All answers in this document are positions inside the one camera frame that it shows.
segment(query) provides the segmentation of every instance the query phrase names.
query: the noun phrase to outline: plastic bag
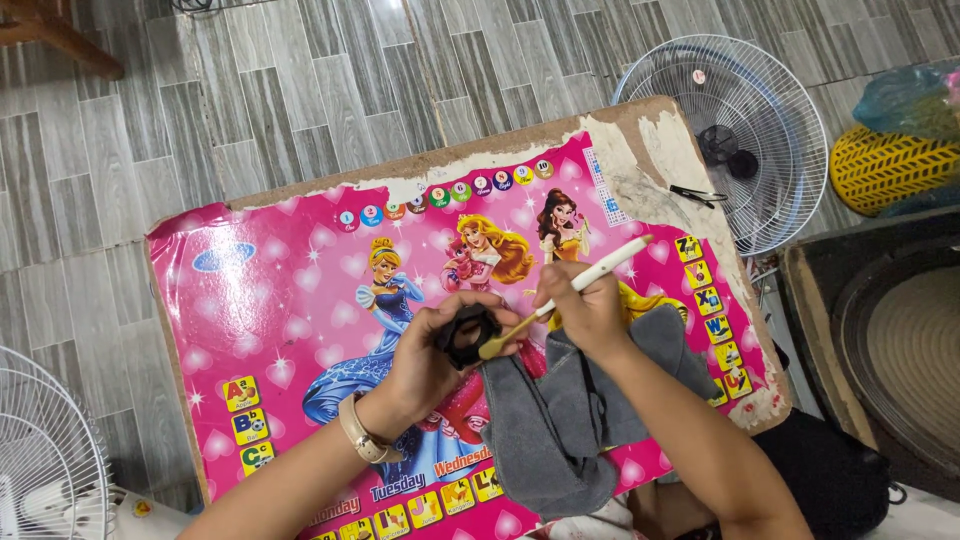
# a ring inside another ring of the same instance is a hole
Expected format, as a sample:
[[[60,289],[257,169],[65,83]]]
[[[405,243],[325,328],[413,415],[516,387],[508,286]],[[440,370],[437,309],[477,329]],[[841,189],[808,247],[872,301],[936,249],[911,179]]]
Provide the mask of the plastic bag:
[[[883,73],[863,90],[853,118],[875,132],[960,142],[960,62]]]

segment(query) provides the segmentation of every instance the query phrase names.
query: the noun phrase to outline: black rubber object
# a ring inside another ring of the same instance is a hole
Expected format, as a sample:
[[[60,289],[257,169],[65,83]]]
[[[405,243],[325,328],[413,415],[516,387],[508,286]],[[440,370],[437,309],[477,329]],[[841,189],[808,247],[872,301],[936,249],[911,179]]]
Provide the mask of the black rubber object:
[[[476,325],[480,329],[480,334],[476,340],[466,347],[458,348],[456,345],[457,333],[463,327]],[[480,361],[480,347],[487,343],[491,338],[500,335],[500,323],[496,322],[493,312],[482,304],[461,307],[457,311],[456,317],[437,333],[434,338],[434,345],[446,353],[450,363],[457,371],[464,371],[470,365]]]
[[[697,137],[697,144],[704,161],[711,166],[726,163],[740,149],[733,130],[719,124],[703,130]]]
[[[731,176],[737,180],[752,180],[760,164],[751,152],[737,150],[727,160],[727,167],[730,169]]]

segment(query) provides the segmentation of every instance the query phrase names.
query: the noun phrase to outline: gray cloth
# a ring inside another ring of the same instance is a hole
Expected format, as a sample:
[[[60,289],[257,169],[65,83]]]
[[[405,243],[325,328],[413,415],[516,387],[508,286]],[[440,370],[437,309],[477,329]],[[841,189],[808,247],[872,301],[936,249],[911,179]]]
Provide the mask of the gray cloth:
[[[707,363],[686,345],[684,321],[657,307],[630,326],[639,349],[703,399],[717,387]],[[570,342],[546,339],[547,373],[533,381],[515,356],[480,367],[491,421],[480,435],[493,453],[504,493],[543,521],[596,512],[613,495],[618,472],[600,453],[649,437],[613,380]]]

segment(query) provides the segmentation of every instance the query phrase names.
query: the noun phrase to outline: person's left hand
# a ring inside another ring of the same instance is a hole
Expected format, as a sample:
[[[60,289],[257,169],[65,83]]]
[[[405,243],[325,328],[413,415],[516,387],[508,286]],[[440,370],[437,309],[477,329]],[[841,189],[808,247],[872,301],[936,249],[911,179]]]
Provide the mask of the person's left hand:
[[[408,425],[426,418],[477,365],[457,371],[446,354],[434,346],[434,336],[454,319],[461,307],[474,304],[483,304],[492,311],[506,333],[522,319],[502,303],[503,299],[495,294],[471,290],[451,295],[436,309],[421,307],[396,344],[390,373],[373,390],[379,394],[383,406],[393,407]],[[516,342],[526,337],[527,332],[522,331],[514,342],[503,348],[501,355],[516,353],[519,349]]]

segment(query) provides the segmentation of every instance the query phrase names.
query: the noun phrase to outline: yellow basket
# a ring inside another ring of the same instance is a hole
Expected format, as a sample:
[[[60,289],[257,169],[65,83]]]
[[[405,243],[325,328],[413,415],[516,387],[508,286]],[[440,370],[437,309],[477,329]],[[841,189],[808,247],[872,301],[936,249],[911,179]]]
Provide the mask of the yellow basket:
[[[857,126],[833,145],[830,180],[848,207],[873,217],[895,201],[943,185],[957,160],[960,144]]]

